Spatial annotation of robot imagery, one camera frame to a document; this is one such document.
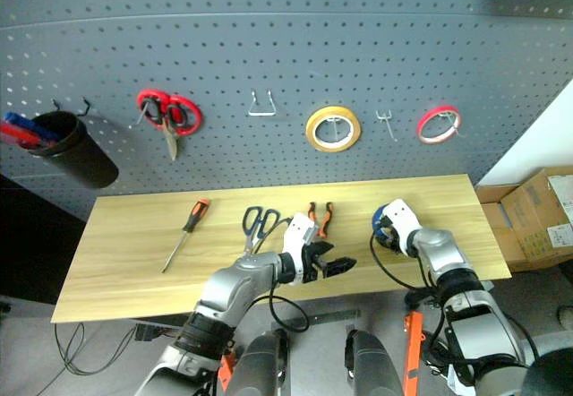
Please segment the red tape roll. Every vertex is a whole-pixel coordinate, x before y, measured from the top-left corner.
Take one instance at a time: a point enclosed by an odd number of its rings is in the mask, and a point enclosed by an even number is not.
[[[437,136],[427,137],[422,135],[423,127],[428,124],[430,120],[435,118],[436,116],[445,116],[445,115],[454,116],[454,123],[453,125],[446,130],[444,133],[440,133]],[[462,116],[459,114],[459,111],[452,106],[444,106],[444,107],[437,107],[432,109],[431,111],[424,114],[420,121],[418,122],[418,126],[415,128],[415,133],[418,136],[418,139],[423,143],[435,144],[435,143],[442,143],[447,141],[451,138],[454,134],[458,132],[459,127],[462,125]]]

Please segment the scissors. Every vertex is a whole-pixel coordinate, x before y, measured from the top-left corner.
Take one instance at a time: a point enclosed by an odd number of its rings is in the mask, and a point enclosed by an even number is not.
[[[253,254],[261,244],[262,239],[267,236],[279,220],[280,212],[277,210],[268,209],[263,215],[262,206],[247,208],[243,215],[243,232],[247,238],[244,243],[244,255]],[[249,227],[247,227],[248,221],[252,221]]]
[[[161,90],[140,91],[137,95],[137,108],[155,127],[164,129],[166,125],[176,136],[194,133],[203,119],[203,114],[192,101]]]

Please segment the wooden table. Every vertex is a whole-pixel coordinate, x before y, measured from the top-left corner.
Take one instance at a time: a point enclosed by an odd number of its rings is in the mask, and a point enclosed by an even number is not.
[[[195,202],[211,206],[166,273],[160,273],[181,236]],[[250,205],[306,212],[334,202],[328,260],[347,255],[358,264],[344,275],[277,293],[293,299],[332,297],[398,288],[374,263],[368,247],[376,209],[402,198],[427,228],[451,230],[482,280],[509,278],[508,268],[466,175],[431,176],[322,185],[212,190],[189,193],[100,197],[66,277],[54,323],[179,314],[193,310],[203,284],[242,253],[241,221]],[[282,251],[276,230],[262,252]],[[400,279],[421,285],[417,261],[379,247],[381,259]]]

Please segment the screwdriver shaft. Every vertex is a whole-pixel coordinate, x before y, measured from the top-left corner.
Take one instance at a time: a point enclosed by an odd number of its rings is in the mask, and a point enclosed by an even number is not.
[[[173,253],[171,253],[169,255],[169,257],[167,257],[167,260],[165,262],[165,265],[163,265],[163,269],[161,270],[161,273],[163,273],[167,270],[167,268],[169,267],[169,264],[171,263],[171,259],[173,259],[173,257],[175,256],[175,253],[177,253],[177,250],[179,250],[179,248],[181,248],[181,245],[184,244],[184,242],[188,236],[189,236],[189,232],[183,232],[183,234],[181,235],[181,239],[179,239],[177,246],[173,250]]]

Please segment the blue marker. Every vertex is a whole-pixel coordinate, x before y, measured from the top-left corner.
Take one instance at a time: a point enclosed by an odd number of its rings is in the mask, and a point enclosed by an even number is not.
[[[62,138],[59,134],[51,132],[47,130],[45,127],[34,123],[33,121],[29,120],[28,118],[24,118],[23,116],[19,116],[15,112],[7,112],[4,115],[4,120],[10,123],[11,125],[17,125],[24,129],[28,129],[35,134],[39,135],[44,141],[60,141]]]

